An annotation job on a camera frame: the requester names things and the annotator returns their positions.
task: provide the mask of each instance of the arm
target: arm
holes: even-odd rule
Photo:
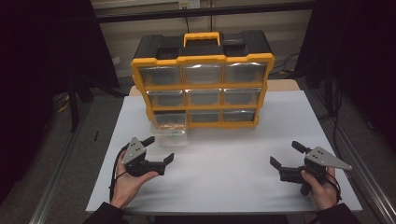
[[[117,162],[117,182],[113,199],[110,204],[102,203],[98,210],[84,221],[84,224],[121,223],[124,209],[134,199],[142,185],[158,175],[156,172],[148,172],[139,177],[129,175],[122,165],[124,155],[125,151],[121,153]]]
[[[327,174],[328,179],[336,184],[335,169],[333,167],[328,167]],[[306,171],[301,171],[301,175],[312,187],[310,197],[312,204],[317,210],[318,220],[321,224],[360,223],[344,203],[337,204],[336,190],[332,185],[327,182],[320,185],[319,182]]]

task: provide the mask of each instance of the hand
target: hand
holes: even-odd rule
[[[328,167],[327,174],[332,175],[335,178],[335,169],[333,167]],[[325,210],[337,205],[337,192],[332,185],[328,182],[320,185],[313,175],[304,170],[301,171],[301,175],[312,187],[310,197],[317,211]],[[329,175],[327,175],[327,178],[335,184],[335,180]]]
[[[120,209],[125,209],[125,207],[134,199],[140,187],[150,179],[158,175],[157,172],[148,172],[145,175],[134,177],[126,172],[126,168],[122,165],[122,158],[125,155],[123,151],[118,159],[116,176],[121,175],[116,182],[116,187],[114,188],[113,199],[111,204]]]

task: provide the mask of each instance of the silver metal bracket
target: silver metal bracket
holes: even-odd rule
[[[146,148],[143,146],[143,144],[136,137],[133,137],[131,143],[126,149],[125,155],[122,159],[122,164],[125,165],[135,160],[145,152],[146,152]]]
[[[336,158],[333,154],[326,151],[322,147],[315,147],[310,152],[306,153],[305,158],[318,165],[330,166],[342,170],[352,170],[352,166],[346,164],[344,161]]]

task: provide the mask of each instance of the yellow handle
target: yellow handle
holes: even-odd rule
[[[194,33],[194,34],[184,34],[183,46],[186,47],[188,40],[205,40],[205,39],[217,39],[218,46],[220,45],[220,34],[219,32],[211,33]]]

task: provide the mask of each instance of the person's right hand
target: person's right hand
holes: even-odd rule
[[[332,175],[335,178],[335,169],[333,167],[328,167],[327,174]],[[337,205],[337,192],[332,185],[328,182],[320,185],[315,177],[305,170],[301,171],[301,175],[312,187],[310,197],[317,211],[325,210]],[[329,175],[326,177],[335,184],[335,180]]]

